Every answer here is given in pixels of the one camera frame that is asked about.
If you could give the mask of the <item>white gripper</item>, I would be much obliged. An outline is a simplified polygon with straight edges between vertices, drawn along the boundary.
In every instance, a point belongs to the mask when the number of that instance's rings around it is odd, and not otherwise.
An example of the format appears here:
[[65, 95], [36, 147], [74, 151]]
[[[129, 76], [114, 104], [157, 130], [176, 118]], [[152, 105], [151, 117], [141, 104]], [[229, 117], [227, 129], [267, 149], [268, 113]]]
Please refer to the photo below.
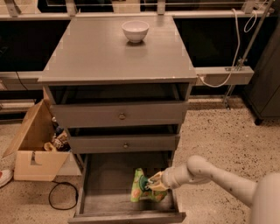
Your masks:
[[[162, 179], [163, 184], [156, 184]], [[147, 187], [152, 191], [163, 192], [168, 189], [177, 189], [189, 182], [190, 175], [185, 165], [169, 167], [164, 172], [157, 172], [148, 178]]]

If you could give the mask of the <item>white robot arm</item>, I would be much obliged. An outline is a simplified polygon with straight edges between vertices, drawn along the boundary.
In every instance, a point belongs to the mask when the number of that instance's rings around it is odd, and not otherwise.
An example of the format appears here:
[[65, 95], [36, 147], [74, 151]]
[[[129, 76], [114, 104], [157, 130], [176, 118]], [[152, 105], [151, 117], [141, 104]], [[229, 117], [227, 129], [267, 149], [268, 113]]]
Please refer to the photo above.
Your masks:
[[148, 180], [154, 191], [213, 181], [251, 209], [250, 224], [280, 224], [280, 173], [267, 174], [258, 182], [222, 170], [201, 156], [160, 171]]

